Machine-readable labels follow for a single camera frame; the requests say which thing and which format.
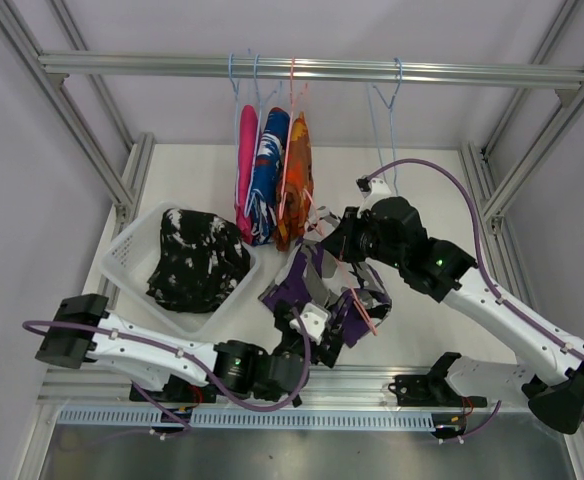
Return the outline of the purple grey patterned trousers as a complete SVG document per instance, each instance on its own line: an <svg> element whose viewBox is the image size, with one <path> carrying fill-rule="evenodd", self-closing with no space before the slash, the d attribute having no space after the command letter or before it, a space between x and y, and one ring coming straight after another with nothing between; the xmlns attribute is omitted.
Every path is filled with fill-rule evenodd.
<svg viewBox="0 0 584 480"><path fill-rule="evenodd" d="M328 236L340 218L327 207L318 208L321 226ZM353 303L350 290L343 283L335 257L320 244L321 236L308 223L304 236L295 241L286 264L259 296L271 311L278 300L304 306L312 302L326 309L333 326L338 327L344 344L352 348L370 330ZM366 262L343 263L349 281L376 327L392 309L392 300L378 272Z"/></svg>

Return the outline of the orange patterned trousers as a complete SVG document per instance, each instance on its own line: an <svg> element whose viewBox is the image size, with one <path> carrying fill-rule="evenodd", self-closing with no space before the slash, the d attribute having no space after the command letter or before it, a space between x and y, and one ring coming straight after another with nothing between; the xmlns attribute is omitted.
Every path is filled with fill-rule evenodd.
<svg viewBox="0 0 584 480"><path fill-rule="evenodd" d="M282 215L277 215L274 239L279 251L287 251L291 243L305 233L310 203L302 198L303 188L313 195L312 151L305 114L294 120L291 139L286 151L285 174L277 185L277 206L283 204Z"/></svg>

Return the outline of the black white patterned trousers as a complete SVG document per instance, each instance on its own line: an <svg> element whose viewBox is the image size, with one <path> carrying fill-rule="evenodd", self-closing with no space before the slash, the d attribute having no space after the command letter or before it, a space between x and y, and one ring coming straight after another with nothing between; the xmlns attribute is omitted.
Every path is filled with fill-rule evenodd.
<svg viewBox="0 0 584 480"><path fill-rule="evenodd" d="M165 210L158 264L146 294L167 311L216 311L251 268L238 227L213 213Z"/></svg>

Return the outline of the blue hanger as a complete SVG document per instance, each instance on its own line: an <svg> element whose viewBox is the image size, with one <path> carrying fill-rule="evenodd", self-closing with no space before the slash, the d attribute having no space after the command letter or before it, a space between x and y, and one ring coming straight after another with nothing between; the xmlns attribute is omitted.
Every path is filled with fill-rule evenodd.
<svg viewBox="0 0 584 480"><path fill-rule="evenodd" d="M396 145L396 138L395 138L394 111L395 111L396 98L397 98L398 93L400 91L400 88L402 86L404 75L403 75L403 62L402 62L402 60L399 57L395 57L394 64L395 64L395 86L394 86L394 90L389 98L386 98L384 96L383 92L376 84L374 84L374 83L367 83L366 84L366 99L367 99L368 110L369 110L369 114L370 114L372 132L373 132L373 136L374 136L374 140L375 140L375 147L377 150L378 163L379 163L380 168L382 169L382 172L381 172L382 179L384 180L385 183L387 183L387 177L386 177L387 169L386 169L386 163L384 162L383 153L381 150L381 142L380 142L380 136L379 136L379 129L378 129L377 122L376 122L375 107L374 107L374 103L372 101L372 92L375 92L377 94L378 98L380 99L381 103L383 104L383 106L387 112L388 131L389 131L389 135L390 135L390 150L391 150L391 154L392 154L392 160L396 160L397 159L397 155L396 155L397 145Z"/></svg>
<svg viewBox="0 0 584 480"><path fill-rule="evenodd" d="M262 135L261 121L262 121L263 110L264 110L264 107L268 105L270 100L275 95L277 95L279 98L279 96L281 95L281 90L282 90L282 82L279 82L278 86L275 87L268 95L266 95L265 97L262 97L262 95L260 93L259 80L258 80L259 61L260 61L260 55L256 54L254 56L254 62L253 62L253 83L254 83L256 102L257 102L257 109L256 109L257 124L256 124L256 130L255 130L254 148L253 148L252 159L251 159L251 164L250 164L249 183L248 183L248 189L247 189L247 194L246 194L246 199L245 199L245 205L244 205L244 209L243 209L243 213L244 213L244 216L246 218L249 217L251 202L252 202L251 190L252 190L253 180L254 180L254 169L255 169L255 165L256 165L256 158L257 158L258 148L259 148L260 139L261 139L261 135Z"/></svg>

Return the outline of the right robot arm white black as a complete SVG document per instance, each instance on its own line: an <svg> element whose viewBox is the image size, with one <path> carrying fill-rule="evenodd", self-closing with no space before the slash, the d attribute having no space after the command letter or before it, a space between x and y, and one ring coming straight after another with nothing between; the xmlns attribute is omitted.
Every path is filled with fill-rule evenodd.
<svg viewBox="0 0 584 480"><path fill-rule="evenodd" d="M480 396L525 406L560 433L579 429L584 341L507 296L472 255L429 236L407 200L389 197L366 209L347 208L322 246L346 263L372 259L394 268L411 289L464 314L517 355L516 364L442 355L443 370L427 380L432 400L445 405Z"/></svg>

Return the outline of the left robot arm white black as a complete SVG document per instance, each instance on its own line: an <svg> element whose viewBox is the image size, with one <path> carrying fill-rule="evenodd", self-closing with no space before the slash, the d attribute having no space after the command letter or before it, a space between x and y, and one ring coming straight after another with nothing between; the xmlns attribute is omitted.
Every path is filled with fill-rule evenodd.
<svg viewBox="0 0 584 480"><path fill-rule="evenodd" d="M61 301L52 321L26 321L42 336L38 361L66 369L93 364L128 377L158 402L203 401L223 395L245 406L264 401L264 410L301 404L309 369L333 367L343 339L332 316L308 303L279 300L273 316L281 334L272 352L239 340L198 342L142 328L107 308L107 297L86 294Z"/></svg>

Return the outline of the blue white patterned trousers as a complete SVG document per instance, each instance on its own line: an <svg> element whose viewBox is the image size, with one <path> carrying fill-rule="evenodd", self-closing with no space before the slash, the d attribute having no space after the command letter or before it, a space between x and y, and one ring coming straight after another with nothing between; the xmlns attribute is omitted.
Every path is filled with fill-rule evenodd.
<svg viewBox="0 0 584 480"><path fill-rule="evenodd" d="M269 243L276 229L276 187L281 174L289 123L290 117L285 110L272 108L258 143L248 196L251 244L254 246Z"/></svg>

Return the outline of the pink trousers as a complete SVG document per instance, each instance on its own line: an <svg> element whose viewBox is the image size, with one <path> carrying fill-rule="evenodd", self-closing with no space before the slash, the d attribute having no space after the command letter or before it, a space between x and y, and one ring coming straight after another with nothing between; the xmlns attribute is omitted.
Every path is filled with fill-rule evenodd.
<svg viewBox="0 0 584 480"><path fill-rule="evenodd" d="M258 117L252 105L245 105L239 115L237 178L235 182L235 223L247 244L252 243L252 222L245 213L252 180Z"/></svg>

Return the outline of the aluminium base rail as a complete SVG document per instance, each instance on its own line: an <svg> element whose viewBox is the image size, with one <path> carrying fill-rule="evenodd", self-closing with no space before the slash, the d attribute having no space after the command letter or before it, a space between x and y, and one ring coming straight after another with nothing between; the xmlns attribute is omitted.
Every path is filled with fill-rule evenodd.
<svg viewBox="0 0 584 480"><path fill-rule="evenodd" d="M398 375L425 375L426 367L343 365L332 369L313 366L301 391L304 408L356 409L395 406L388 386ZM50 367L36 395L45 405L130 405L131 380L121 374L98 369L70 370Z"/></svg>

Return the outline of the right aluminium frame post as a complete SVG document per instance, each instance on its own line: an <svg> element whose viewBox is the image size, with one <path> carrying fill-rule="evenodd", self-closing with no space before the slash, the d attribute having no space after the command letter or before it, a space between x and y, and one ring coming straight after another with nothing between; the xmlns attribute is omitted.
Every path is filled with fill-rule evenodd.
<svg viewBox="0 0 584 480"><path fill-rule="evenodd" d="M532 62L584 72L584 1L560 3ZM461 159L500 281L546 314L584 309L584 81L517 91Z"/></svg>

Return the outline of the aluminium hanging rail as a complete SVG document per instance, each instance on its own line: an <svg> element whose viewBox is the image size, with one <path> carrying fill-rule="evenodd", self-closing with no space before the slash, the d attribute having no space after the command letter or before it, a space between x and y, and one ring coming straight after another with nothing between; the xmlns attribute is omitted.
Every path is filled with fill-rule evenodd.
<svg viewBox="0 0 584 480"><path fill-rule="evenodd" d="M38 61L48 73L205 77L291 78L298 81L376 82L576 91L584 84L581 67L511 64L328 60L251 56L45 51Z"/></svg>

